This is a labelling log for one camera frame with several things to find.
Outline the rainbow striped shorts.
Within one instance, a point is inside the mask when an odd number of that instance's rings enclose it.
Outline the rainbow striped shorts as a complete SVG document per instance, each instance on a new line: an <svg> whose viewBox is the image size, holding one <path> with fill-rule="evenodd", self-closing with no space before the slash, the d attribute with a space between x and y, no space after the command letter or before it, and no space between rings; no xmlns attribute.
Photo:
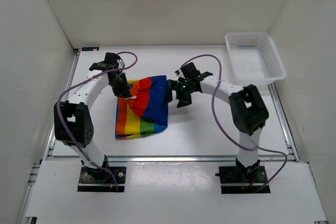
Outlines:
<svg viewBox="0 0 336 224"><path fill-rule="evenodd" d="M166 76L128 81L133 99L118 98L115 138L125 140L163 132L168 126Z"/></svg>

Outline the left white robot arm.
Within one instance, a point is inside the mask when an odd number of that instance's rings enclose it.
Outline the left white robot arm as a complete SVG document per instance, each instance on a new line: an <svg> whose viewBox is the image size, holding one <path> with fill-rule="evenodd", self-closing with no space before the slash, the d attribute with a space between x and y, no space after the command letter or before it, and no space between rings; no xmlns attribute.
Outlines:
<svg viewBox="0 0 336 224"><path fill-rule="evenodd" d="M79 155L88 174L98 182L105 182L112 173L107 157L93 141L90 109L107 86L117 98L132 98L124 73L128 67L121 54L106 53L103 61L90 66L85 80L64 91L54 105L55 138Z"/></svg>

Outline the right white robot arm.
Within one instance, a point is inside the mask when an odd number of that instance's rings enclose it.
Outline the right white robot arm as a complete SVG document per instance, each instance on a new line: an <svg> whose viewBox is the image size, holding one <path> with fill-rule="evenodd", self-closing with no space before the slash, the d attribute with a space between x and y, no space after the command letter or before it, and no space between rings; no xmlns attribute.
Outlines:
<svg viewBox="0 0 336 224"><path fill-rule="evenodd" d="M256 86L246 87L222 81L210 72L201 73L193 62L182 66L175 72L177 80L167 81L165 102L173 100L172 92L176 92L177 107L192 104L191 94L200 92L212 95L212 112L215 112L216 98L230 106L233 123L239 131L239 147L236 158L236 177L247 182L254 177L260 166L258 155L259 139L262 128L269 118L269 112Z"/></svg>

